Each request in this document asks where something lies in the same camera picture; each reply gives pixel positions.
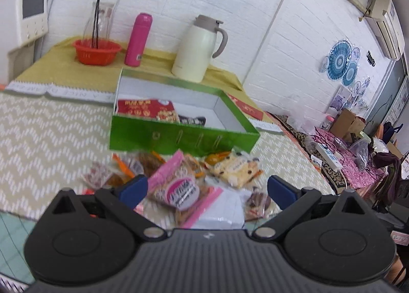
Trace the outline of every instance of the patterned cloth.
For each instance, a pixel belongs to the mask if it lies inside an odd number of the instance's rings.
[[[324,138],[326,144],[332,152],[335,151],[334,135],[328,131],[318,129],[317,132],[321,136],[314,137],[315,141],[320,141]],[[348,180],[348,183],[353,189],[364,188],[366,186],[371,186],[374,183],[378,182],[382,176],[383,171],[376,169],[372,161],[368,162],[367,169],[363,172],[359,172],[357,165],[354,162],[355,156],[348,150],[338,150],[338,152],[343,156],[343,159],[340,160],[341,165],[344,167],[342,172],[344,173],[345,178]]]
[[[107,163],[112,107],[89,103],[20,97],[0,93],[0,209],[38,219],[63,187],[86,189],[81,174],[92,161]],[[297,146],[284,135],[261,132],[253,156],[264,174],[277,174],[297,188],[313,186],[331,193],[325,179]],[[168,209],[144,200],[145,215],[164,227],[174,218]]]
[[[278,119],[282,126],[286,128],[298,141],[300,146],[307,151],[308,153],[320,158],[322,160],[322,174],[327,179],[330,186],[333,188],[335,193],[339,195],[345,189],[345,180],[342,174],[338,171],[334,171],[324,160],[321,154],[317,150],[311,151],[311,149],[307,150],[307,146],[305,141],[307,140],[308,135],[304,134],[303,132],[299,132],[287,124],[287,116],[278,116],[274,115],[276,119]],[[318,129],[318,132],[324,136],[327,140],[327,144],[331,149],[331,145],[334,141],[334,135],[330,132],[326,132],[324,130]],[[344,166],[342,169],[345,178],[347,179],[348,183],[354,189],[362,188],[365,186],[373,185],[375,182],[379,181],[382,178],[382,171],[377,170],[373,167],[373,165],[369,164],[368,171],[359,172],[358,167],[356,166],[355,162],[353,161],[354,155],[349,151],[342,151],[341,153],[344,156],[344,160],[341,159],[341,164]]]

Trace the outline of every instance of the green box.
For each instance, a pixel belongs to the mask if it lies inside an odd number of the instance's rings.
[[[169,100],[180,115],[205,116],[206,125],[183,125],[118,114],[118,99]],[[259,137],[257,129],[220,89],[142,71],[123,69],[121,72],[112,116],[111,150],[154,150],[169,155],[181,149],[199,157],[228,151],[233,146],[250,152]]]

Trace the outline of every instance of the white thermos flask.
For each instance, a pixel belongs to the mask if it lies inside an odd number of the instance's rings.
[[[199,15],[193,26],[183,38],[172,73],[181,79],[199,83],[205,76],[206,69],[212,58],[218,57],[228,42],[228,34],[219,28],[220,20]],[[216,45],[217,32],[222,33],[220,47],[213,53]]]

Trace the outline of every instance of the pink packaging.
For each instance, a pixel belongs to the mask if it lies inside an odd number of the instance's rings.
[[[148,179],[148,197],[175,208],[178,226],[191,227],[222,193],[221,188],[197,185],[181,150]]]
[[[132,34],[129,39],[128,49],[125,56],[125,64],[131,67],[139,67],[142,54],[152,26],[152,16],[141,13],[135,19]]]

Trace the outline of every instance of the pink thermos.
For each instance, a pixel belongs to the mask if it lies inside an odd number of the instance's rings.
[[[126,65],[130,67],[139,67],[141,65],[142,54],[151,25],[152,16],[150,14],[141,13],[136,17],[129,39],[128,50],[126,51]]]

